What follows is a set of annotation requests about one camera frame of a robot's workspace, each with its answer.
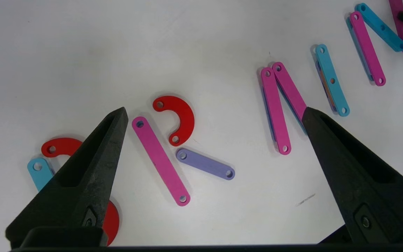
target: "flat bar with holes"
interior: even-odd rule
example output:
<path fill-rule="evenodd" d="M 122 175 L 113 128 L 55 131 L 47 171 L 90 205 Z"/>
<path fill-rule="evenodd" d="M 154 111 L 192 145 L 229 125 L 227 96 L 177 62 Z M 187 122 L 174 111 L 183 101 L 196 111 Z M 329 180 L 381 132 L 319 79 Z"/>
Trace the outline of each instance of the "flat bar with holes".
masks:
<path fill-rule="evenodd" d="M 177 205 L 187 205 L 191 197 L 170 162 L 168 155 L 164 152 L 163 147 L 147 119 L 144 117 L 133 119 L 132 127 Z"/>

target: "scratch mark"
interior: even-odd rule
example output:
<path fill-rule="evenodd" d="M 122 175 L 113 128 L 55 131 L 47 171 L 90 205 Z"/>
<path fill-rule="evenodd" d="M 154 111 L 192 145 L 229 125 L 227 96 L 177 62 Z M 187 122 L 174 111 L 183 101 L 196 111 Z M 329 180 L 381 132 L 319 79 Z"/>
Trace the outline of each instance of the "scratch mark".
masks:
<path fill-rule="evenodd" d="M 312 194 L 311 196 L 307 197 L 306 199 L 304 199 L 303 201 L 299 202 L 298 204 L 295 205 L 295 207 L 300 206 L 302 203 L 308 201 L 310 198 L 312 198 L 313 196 L 315 196 L 316 193 Z"/>

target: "light blue link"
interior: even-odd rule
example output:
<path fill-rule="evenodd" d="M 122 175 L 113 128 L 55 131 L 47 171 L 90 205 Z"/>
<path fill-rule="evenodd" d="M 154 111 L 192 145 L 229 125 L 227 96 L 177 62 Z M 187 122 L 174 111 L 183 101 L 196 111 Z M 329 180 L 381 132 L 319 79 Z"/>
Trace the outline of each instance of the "light blue link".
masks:
<path fill-rule="evenodd" d="M 327 89 L 329 89 L 336 111 L 342 117 L 349 115 L 351 111 L 340 87 L 340 82 L 335 73 L 329 50 L 326 45 L 320 44 L 315 48 L 315 53 L 317 54 L 318 64 L 320 64 L 320 69 L 324 75 L 324 80 L 322 79 L 321 81 L 326 82 L 323 84 L 327 86 Z"/>
<path fill-rule="evenodd" d="M 30 176 L 34 181 L 37 190 L 40 191 L 54 176 L 49 168 L 48 162 L 44 158 L 34 158 L 27 164 L 27 170 L 29 170 Z"/>
<path fill-rule="evenodd" d="M 368 75 L 368 79 L 370 81 L 374 81 L 373 76 L 371 75 L 371 72 L 369 71 L 368 63 L 365 60 L 365 57 L 363 57 L 363 52 L 362 48 L 360 46 L 359 41 L 357 40 L 357 37 L 355 36 L 354 28 L 352 27 L 351 21 L 349 18 L 346 19 L 346 24 L 347 28 L 349 29 L 349 33 L 351 34 L 352 41 L 354 42 L 355 48 L 357 48 L 357 52 L 360 57 L 360 61 L 362 61 L 363 67 L 365 69 L 366 75 Z"/>
<path fill-rule="evenodd" d="M 381 37 L 394 51 L 403 51 L 403 40 L 382 21 L 366 3 L 355 6 L 362 14 L 363 20 Z"/>

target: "hole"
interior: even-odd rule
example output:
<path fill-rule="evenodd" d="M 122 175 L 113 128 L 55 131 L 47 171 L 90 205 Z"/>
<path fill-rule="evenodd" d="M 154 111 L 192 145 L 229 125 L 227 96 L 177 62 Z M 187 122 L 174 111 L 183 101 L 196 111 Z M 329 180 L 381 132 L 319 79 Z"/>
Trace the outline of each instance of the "hole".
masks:
<path fill-rule="evenodd" d="M 180 153 L 180 154 L 179 154 L 179 158 L 180 158 L 180 159 L 186 159 L 187 156 L 188 156 L 188 155 L 187 155 L 186 153 Z"/>
<path fill-rule="evenodd" d="M 361 222 L 362 222 L 362 226 L 364 228 L 371 229 L 371 222 L 369 221 L 368 217 L 363 215 L 362 219 L 361 219 Z"/>
<path fill-rule="evenodd" d="M 50 147 L 48 148 L 48 152 L 49 152 L 50 154 L 56 152 L 56 150 L 57 150 L 57 149 L 56 149 L 55 146 L 50 146 Z"/>
<path fill-rule="evenodd" d="M 136 127 L 142 128 L 143 126 L 144 126 L 144 122 L 143 122 L 143 121 L 138 121 L 138 122 L 136 122 Z"/>
<path fill-rule="evenodd" d="M 179 137 L 177 136 L 172 137 L 172 142 L 174 142 L 174 144 L 177 144 L 179 142 Z"/>
<path fill-rule="evenodd" d="M 91 219 L 86 220 L 85 226 L 92 226 L 92 225 L 93 225 L 93 221 Z"/>
<path fill-rule="evenodd" d="M 34 170 L 35 171 L 39 171 L 43 168 L 43 166 L 40 163 L 35 163 L 34 164 Z"/>

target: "red curved piece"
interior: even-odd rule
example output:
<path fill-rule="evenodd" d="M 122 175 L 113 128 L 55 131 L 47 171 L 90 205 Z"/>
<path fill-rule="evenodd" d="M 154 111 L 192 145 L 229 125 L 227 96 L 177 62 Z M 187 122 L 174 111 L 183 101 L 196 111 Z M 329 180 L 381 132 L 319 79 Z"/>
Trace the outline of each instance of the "red curved piece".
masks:
<path fill-rule="evenodd" d="M 172 110 L 179 117 L 178 129 L 169 136 L 172 146 L 184 144 L 192 134 L 195 125 L 194 113 L 191 107 L 175 96 L 161 96 L 153 101 L 153 108 L 158 111 Z"/>
<path fill-rule="evenodd" d="M 119 230 L 119 213 L 113 202 L 109 201 L 107 206 L 107 212 L 105 214 L 104 224 L 102 229 L 107 233 L 108 242 L 107 246 L 112 244 L 113 240 Z"/>
<path fill-rule="evenodd" d="M 41 153 L 47 158 L 54 158 L 58 155 L 72 156 L 80 145 L 82 142 L 74 138 L 56 138 L 45 142 L 41 147 Z"/>
<path fill-rule="evenodd" d="M 59 155 L 72 156 L 80 145 L 82 145 L 81 141 L 71 137 L 56 138 L 45 142 L 41 147 L 41 153 L 48 158 L 55 158 Z M 119 230 L 119 213 L 111 201 L 108 202 L 102 229 L 107 233 L 108 246 L 113 242 Z"/>

